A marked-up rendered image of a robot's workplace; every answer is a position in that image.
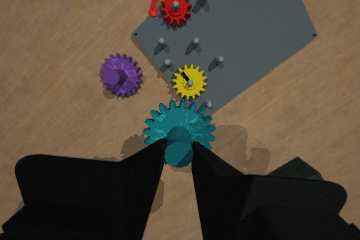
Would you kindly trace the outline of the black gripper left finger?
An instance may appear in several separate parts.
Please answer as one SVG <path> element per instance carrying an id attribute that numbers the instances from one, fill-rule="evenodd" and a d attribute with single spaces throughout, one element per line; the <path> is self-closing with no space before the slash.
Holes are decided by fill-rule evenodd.
<path id="1" fill-rule="evenodd" d="M 27 155 L 15 176 L 24 205 L 30 200 L 106 207 L 113 240 L 141 240 L 164 167 L 161 138 L 119 162 Z"/>

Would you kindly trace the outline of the red curved arrow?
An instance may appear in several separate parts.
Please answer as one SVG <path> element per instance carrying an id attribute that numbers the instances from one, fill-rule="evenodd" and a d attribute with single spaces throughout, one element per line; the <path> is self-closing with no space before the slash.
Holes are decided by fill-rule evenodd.
<path id="1" fill-rule="evenodd" d="M 153 18 L 154 16 L 156 17 L 157 15 L 157 10 L 155 8 L 155 5 L 156 5 L 156 1 L 157 0 L 151 0 L 151 8 L 149 9 L 148 13 L 151 15 L 151 17 Z"/>

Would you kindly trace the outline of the red gear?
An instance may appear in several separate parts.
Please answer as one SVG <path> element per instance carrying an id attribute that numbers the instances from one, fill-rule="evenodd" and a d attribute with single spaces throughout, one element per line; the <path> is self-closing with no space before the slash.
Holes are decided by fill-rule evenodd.
<path id="1" fill-rule="evenodd" d="M 179 10 L 175 11 L 172 8 L 172 4 L 174 1 L 179 2 Z M 164 22 L 170 20 L 170 27 L 173 26 L 174 22 L 176 22 L 177 27 L 180 26 L 180 21 L 186 24 L 186 17 L 191 17 L 190 10 L 192 8 L 192 4 L 187 4 L 188 0 L 161 0 L 161 4 L 165 7 L 160 10 L 161 14 L 166 14 L 164 17 Z"/>

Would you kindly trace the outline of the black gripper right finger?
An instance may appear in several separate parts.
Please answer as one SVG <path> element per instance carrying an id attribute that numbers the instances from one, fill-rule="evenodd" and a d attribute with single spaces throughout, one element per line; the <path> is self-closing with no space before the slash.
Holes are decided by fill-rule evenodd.
<path id="1" fill-rule="evenodd" d="M 347 191 L 330 181 L 245 175 L 193 141 L 192 176 L 203 240 L 245 240 L 260 205 L 342 211 Z"/>

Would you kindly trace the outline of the teal gear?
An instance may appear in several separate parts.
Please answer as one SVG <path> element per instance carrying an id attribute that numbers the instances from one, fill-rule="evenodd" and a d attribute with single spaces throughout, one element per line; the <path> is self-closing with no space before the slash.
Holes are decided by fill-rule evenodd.
<path id="1" fill-rule="evenodd" d="M 211 116 L 204 116 L 206 109 L 204 107 L 196 109 L 196 102 L 193 101 L 189 107 L 186 107 L 185 99 L 182 98 L 179 106 L 173 99 L 170 100 L 169 108 L 163 103 L 159 104 L 160 112 L 152 110 L 151 116 L 145 124 L 149 126 L 143 130 L 143 134 L 149 136 L 144 144 L 152 144 L 161 138 L 166 138 L 165 165 L 173 167 L 187 167 L 193 158 L 193 141 L 201 143 L 207 149 L 212 150 L 208 142 L 215 141 L 214 125 L 209 123 Z M 207 125 L 208 124 L 208 125 Z"/>

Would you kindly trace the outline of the purple gear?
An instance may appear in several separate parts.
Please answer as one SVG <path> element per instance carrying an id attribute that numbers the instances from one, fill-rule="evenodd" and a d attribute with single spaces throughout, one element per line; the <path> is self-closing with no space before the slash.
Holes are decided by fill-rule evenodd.
<path id="1" fill-rule="evenodd" d="M 135 67 L 137 61 L 131 62 L 131 56 L 126 59 L 124 53 L 121 57 L 119 53 L 116 53 L 115 57 L 110 54 L 110 60 L 109 58 L 105 58 L 105 60 L 107 63 L 102 63 L 104 69 L 100 70 L 103 73 L 100 78 L 104 79 L 102 84 L 107 85 L 106 90 L 111 89 L 111 94 L 117 92 L 118 97 L 121 93 L 123 97 L 126 97 L 127 93 L 131 96 L 132 91 L 136 93 L 136 88 L 141 87 L 138 82 L 143 82 L 139 78 L 143 74 L 138 73 L 141 67 Z"/>

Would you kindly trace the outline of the yellow gear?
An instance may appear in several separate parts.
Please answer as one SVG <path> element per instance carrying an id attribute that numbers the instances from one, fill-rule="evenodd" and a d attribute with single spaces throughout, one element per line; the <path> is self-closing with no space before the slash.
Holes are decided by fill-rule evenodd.
<path id="1" fill-rule="evenodd" d="M 195 95 L 200 95 L 200 91 L 205 91 L 203 86 L 206 86 L 207 83 L 203 82 L 207 77 L 202 76 L 204 73 L 204 70 L 198 71 L 199 66 L 197 66 L 195 69 L 193 69 L 193 64 L 190 65 L 190 68 L 187 67 L 186 64 L 184 64 L 184 70 L 181 68 L 178 68 L 179 74 L 174 73 L 174 75 L 177 77 L 177 79 L 173 79 L 172 81 L 176 84 L 173 86 L 173 88 L 178 88 L 176 91 L 176 94 L 181 92 L 181 98 L 186 95 L 186 99 L 188 100 L 190 96 L 192 96 L 193 99 L 195 99 Z M 187 81 L 192 80 L 193 85 L 188 86 Z"/>

